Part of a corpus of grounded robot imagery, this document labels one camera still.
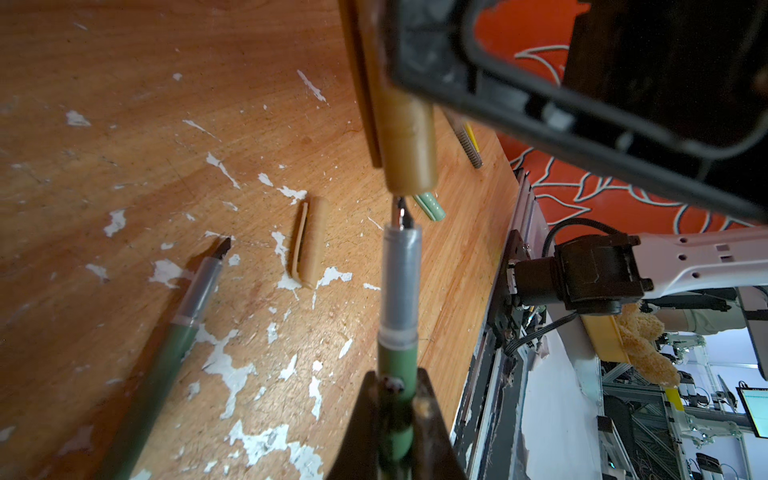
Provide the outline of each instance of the screen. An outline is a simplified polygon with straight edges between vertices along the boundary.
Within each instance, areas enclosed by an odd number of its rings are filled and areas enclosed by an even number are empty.
[[[755,436],[768,438],[768,389],[737,389]]]

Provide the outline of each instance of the table surface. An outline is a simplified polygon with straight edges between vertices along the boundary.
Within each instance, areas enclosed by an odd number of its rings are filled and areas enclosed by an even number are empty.
[[[205,333],[135,473],[328,472],[376,363],[391,198],[335,2],[9,2],[2,14],[0,477],[94,471],[218,235],[235,241]],[[476,127],[474,170],[435,121],[448,217],[415,212],[419,361],[451,422],[517,183],[492,131]],[[301,190],[333,206],[323,266],[339,278],[314,294],[281,282]]]

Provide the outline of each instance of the mint green marker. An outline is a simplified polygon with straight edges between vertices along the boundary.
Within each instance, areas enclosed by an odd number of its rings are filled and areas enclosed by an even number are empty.
[[[392,224],[384,230],[379,320],[380,411],[384,429],[379,463],[384,478],[408,478],[405,460],[413,442],[411,400],[419,352],[419,279],[422,229],[406,201],[392,199]]]
[[[176,316],[168,326],[163,344],[152,366],[134,394],[107,455],[101,462],[96,480],[128,480],[144,449],[165,398],[174,386],[181,363],[194,344],[208,300],[216,289],[224,257],[232,247],[227,238],[211,257],[206,257],[181,300]]]
[[[426,192],[421,195],[414,195],[413,200],[416,200],[416,203],[419,204],[431,221],[439,222],[445,218],[445,210],[440,207],[437,199],[431,193]]]

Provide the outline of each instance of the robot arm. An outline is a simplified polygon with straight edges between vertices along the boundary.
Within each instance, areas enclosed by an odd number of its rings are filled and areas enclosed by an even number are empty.
[[[518,304],[563,302],[581,314],[689,290],[768,283],[768,227],[695,235],[587,235],[554,256],[509,266]]]
[[[768,227],[694,235],[638,235],[637,272],[653,282],[643,298],[768,283]]]

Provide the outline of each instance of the white paint chip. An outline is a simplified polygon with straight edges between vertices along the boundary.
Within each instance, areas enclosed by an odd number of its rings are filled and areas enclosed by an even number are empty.
[[[352,272],[339,272],[339,270],[334,266],[329,266],[326,268],[325,273],[323,274],[323,278],[321,278],[317,282],[317,286],[328,286],[333,282],[334,280],[341,280],[343,282],[349,282],[352,279]]]
[[[288,366],[282,370],[280,370],[280,379],[282,380],[288,380],[291,375],[296,373],[296,360],[299,358],[298,354],[291,357],[290,362],[288,363]]]
[[[107,275],[107,269],[103,266],[94,265],[93,263],[89,263],[85,266],[88,270],[95,273],[96,276],[98,276],[101,279],[102,283],[106,283],[109,281],[109,276]]]
[[[298,442],[288,443],[288,425],[280,425],[267,429],[258,435],[247,435],[243,432],[243,421],[238,420],[230,430],[230,445],[238,440],[248,455],[248,467],[254,466],[264,456],[275,451],[284,452],[290,449],[289,462],[299,472],[299,480],[323,480],[323,459],[315,453],[315,449]]]
[[[266,343],[272,345],[275,340],[277,340],[277,324],[272,322],[266,328]]]
[[[143,468],[141,469],[141,472],[138,472],[134,477],[131,478],[131,480],[149,480],[150,478],[152,478],[152,472]]]
[[[56,455],[61,457],[78,450],[92,451],[93,445],[91,444],[91,434],[93,431],[93,425],[80,427],[77,433],[74,434],[74,437],[61,446]]]
[[[377,222],[376,222],[374,219],[372,219],[371,217],[368,217],[368,220],[371,220],[371,221],[373,222],[373,224],[374,224],[374,225],[376,225],[376,226],[379,228],[379,230],[384,230],[384,229],[382,228],[382,226],[381,226],[381,225],[379,225],[379,224],[378,224],[378,223],[377,223]]]
[[[299,296],[296,295],[296,289],[301,288],[301,283],[296,282],[289,274],[286,266],[288,265],[288,262],[286,260],[286,254],[288,253],[288,248],[283,245],[283,241],[285,241],[286,236],[283,235],[281,232],[272,232],[272,238],[275,239],[276,245],[275,245],[275,253],[278,257],[280,257],[280,263],[283,264],[283,278],[280,279],[279,282],[277,282],[277,288],[282,288],[285,290],[290,290],[293,292],[293,296],[296,297],[296,299],[299,299]]]
[[[203,468],[203,473],[210,473],[210,471],[214,469],[214,467],[218,462],[219,462],[218,460],[211,460],[210,462],[205,464],[205,468]]]
[[[306,198],[306,190],[291,190],[283,185],[283,188],[278,188],[277,191],[288,198],[293,198],[293,201],[290,203],[291,205],[295,205],[298,200],[304,200]]]
[[[125,228],[125,209],[111,211],[109,215],[112,217],[112,223],[104,227],[104,233],[107,234],[107,237],[112,238],[112,235]]]
[[[189,394],[187,395],[187,401],[189,402],[190,400],[195,398],[198,393],[200,393],[200,380],[190,383],[187,386],[187,391],[189,392]]]
[[[253,401],[254,401],[254,402],[257,402],[257,401],[259,401],[259,400],[261,399],[261,397],[263,397],[263,396],[264,396],[264,394],[265,394],[265,393],[266,393],[266,386],[263,386],[263,387],[261,387],[261,388],[259,389],[259,392],[256,394],[256,396],[255,396],[255,397],[253,397]],[[239,451],[238,451],[238,452],[235,452],[235,453],[237,453],[237,457],[239,457],[239,456],[240,456],[240,452],[239,452]]]
[[[16,425],[11,425],[0,430],[0,443],[7,442],[11,438],[11,434],[16,430]]]
[[[347,354],[350,346],[352,346],[352,339],[349,339],[346,342],[344,342],[344,346],[341,347],[341,351],[339,352],[339,358],[343,358]]]
[[[198,125],[198,124],[194,123],[192,120],[182,120],[182,121],[183,121],[185,124],[189,125],[190,127],[195,127],[197,130],[199,130],[199,131],[203,131],[203,132],[205,132],[205,133],[209,134],[211,137],[213,137],[213,138],[217,139],[218,141],[221,141],[221,139],[220,139],[219,137],[217,137],[216,135],[214,135],[214,134],[210,133],[210,132],[209,132],[208,130],[206,130],[205,128],[202,128],[200,125]]]
[[[266,174],[259,174],[259,182],[267,185],[268,187],[274,187],[274,185],[272,185],[272,180],[270,180]]]
[[[221,173],[226,175],[227,178],[229,178],[232,181],[232,186],[235,187],[238,190],[240,189],[240,184],[237,183],[237,180],[232,178],[232,175],[227,171],[227,168],[224,166],[224,164],[219,160],[218,158],[214,157],[213,155],[208,152],[208,156],[205,158],[205,161],[214,167],[218,167],[219,170],[221,170]]]
[[[304,82],[304,84],[312,91],[312,93],[315,95],[315,98],[317,98],[320,101],[324,101],[324,102],[328,103],[326,98],[323,97],[322,94],[320,94],[320,89],[315,87],[312,84],[312,82],[306,77],[304,72],[302,72],[301,70],[296,70],[296,73],[299,74],[299,76],[301,77],[301,80]]]
[[[70,127],[90,127],[91,122],[86,120],[77,111],[70,110],[67,112],[67,125]]]
[[[315,399],[312,415],[315,416],[315,421],[320,420],[320,406],[323,404],[323,396],[320,395],[320,381],[315,376],[312,376],[312,382],[310,382],[310,398]]]
[[[177,278],[192,280],[194,278],[194,274],[189,270],[182,269],[180,266],[171,262],[169,259],[165,259],[154,262],[154,274],[149,277],[149,281],[162,283],[168,288],[179,288],[178,285],[170,283],[171,280],[175,280]]]
[[[203,364],[203,371],[209,375],[221,375],[224,385],[230,390],[230,396],[227,399],[227,405],[219,418],[224,420],[230,418],[235,412],[237,403],[237,394],[245,387],[248,375],[256,375],[256,367],[252,363],[242,366],[238,369],[232,367],[232,356],[224,353],[224,347],[230,340],[235,338],[239,332],[230,330],[229,334],[218,340],[205,330],[205,324],[200,325],[200,329],[195,336],[196,343],[210,343],[214,346],[213,352],[208,356],[208,360]]]

